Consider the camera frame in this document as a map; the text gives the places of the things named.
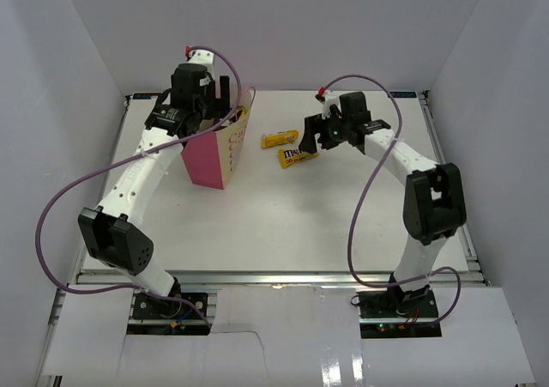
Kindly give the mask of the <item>yellow candy bar pack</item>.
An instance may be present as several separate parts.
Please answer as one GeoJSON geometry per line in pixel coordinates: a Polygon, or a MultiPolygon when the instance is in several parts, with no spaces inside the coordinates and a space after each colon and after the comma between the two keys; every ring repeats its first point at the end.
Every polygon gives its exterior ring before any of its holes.
{"type": "Polygon", "coordinates": [[[294,143],[298,138],[299,132],[297,130],[286,130],[264,135],[261,140],[261,148],[272,148],[294,143]]]}

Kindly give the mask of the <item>yellow M&M's pack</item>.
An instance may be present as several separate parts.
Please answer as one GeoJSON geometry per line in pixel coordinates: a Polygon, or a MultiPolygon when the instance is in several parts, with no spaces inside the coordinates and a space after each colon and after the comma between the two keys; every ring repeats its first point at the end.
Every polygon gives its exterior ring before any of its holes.
{"type": "Polygon", "coordinates": [[[287,169],[288,167],[299,162],[315,159],[318,156],[319,153],[311,154],[301,151],[298,148],[281,148],[278,150],[278,158],[282,169],[287,169]]]}

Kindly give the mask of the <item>pink beige paper bag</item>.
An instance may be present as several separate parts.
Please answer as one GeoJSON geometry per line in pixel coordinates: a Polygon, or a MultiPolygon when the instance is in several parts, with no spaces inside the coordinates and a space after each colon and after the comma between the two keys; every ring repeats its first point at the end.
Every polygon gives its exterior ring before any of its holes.
{"type": "Polygon", "coordinates": [[[241,154],[256,89],[245,89],[240,106],[247,113],[237,123],[223,124],[216,132],[187,142],[181,153],[190,181],[223,190],[235,173],[241,154]]]}

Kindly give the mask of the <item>yellow candy pack front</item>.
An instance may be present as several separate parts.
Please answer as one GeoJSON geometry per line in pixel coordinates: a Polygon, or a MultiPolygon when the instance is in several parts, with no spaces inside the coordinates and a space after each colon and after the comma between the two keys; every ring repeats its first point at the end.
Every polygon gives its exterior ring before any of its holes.
{"type": "Polygon", "coordinates": [[[243,116],[245,116],[247,113],[247,109],[245,106],[238,106],[235,110],[234,114],[230,118],[231,123],[237,123],[243,116]]]}

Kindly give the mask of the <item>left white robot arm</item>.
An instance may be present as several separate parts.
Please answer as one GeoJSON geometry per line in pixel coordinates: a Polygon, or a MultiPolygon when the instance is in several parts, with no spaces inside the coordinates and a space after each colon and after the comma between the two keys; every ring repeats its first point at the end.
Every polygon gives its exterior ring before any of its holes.
{"type": "Polygon", "coordinates": [[[183,152],[185,137],[195,135],[202,122],[222,118],[229,108],[229,78],[214,77],[209,54],[181,63],[144,122],[136,160],[94,208],[84,208],[78,216],[89,256],[154,293],[151,305],[162,317],[179,312],[181,296],[173,291],[174,277],[154,259],[154,243],[141,230],[144,215],[168,167],[183,152]]]}

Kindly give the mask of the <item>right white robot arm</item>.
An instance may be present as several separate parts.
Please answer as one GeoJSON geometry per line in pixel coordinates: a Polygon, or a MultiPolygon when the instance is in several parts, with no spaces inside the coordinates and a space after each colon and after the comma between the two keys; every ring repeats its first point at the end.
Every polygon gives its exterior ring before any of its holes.
{"type": "Polygon", "coordinates": [[[466,222],[460,170],[428,159],[399,140],[388,123],[372,118],[364,93],[327,98],[320,89],[316,98],[323,110],[305,118],[300,151],[314,154],[348,143],[379,168],[386,168],[404,187],[407,242],[389,277],[387,305],[397,317],[407,317],[428,293],[439,252],[466,222]]]}

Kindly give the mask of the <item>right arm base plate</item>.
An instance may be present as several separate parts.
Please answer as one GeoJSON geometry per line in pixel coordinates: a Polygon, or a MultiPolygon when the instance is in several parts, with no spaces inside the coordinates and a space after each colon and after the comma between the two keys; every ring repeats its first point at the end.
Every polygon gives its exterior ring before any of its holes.
{"type": "Polygon", "coordinates": [[[350,300],[359,311],[359,328],[363,340],[439,338],[437,302],[432,290],[426,296],[397,305],[385,291],[356,293],[350,300]]]}

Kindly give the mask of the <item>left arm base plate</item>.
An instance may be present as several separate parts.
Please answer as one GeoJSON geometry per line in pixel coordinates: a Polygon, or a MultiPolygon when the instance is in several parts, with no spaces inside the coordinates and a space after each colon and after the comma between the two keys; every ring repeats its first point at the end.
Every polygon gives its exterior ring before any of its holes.
{"type": "Polygon", "coordinates": [[[179,304],[148,297],[144,293],[135,295],[127,334],[132,336],[207,336],[208,325],[196,312],[208,314],[207,293],[182,293],[188,304],[179,304]]]}

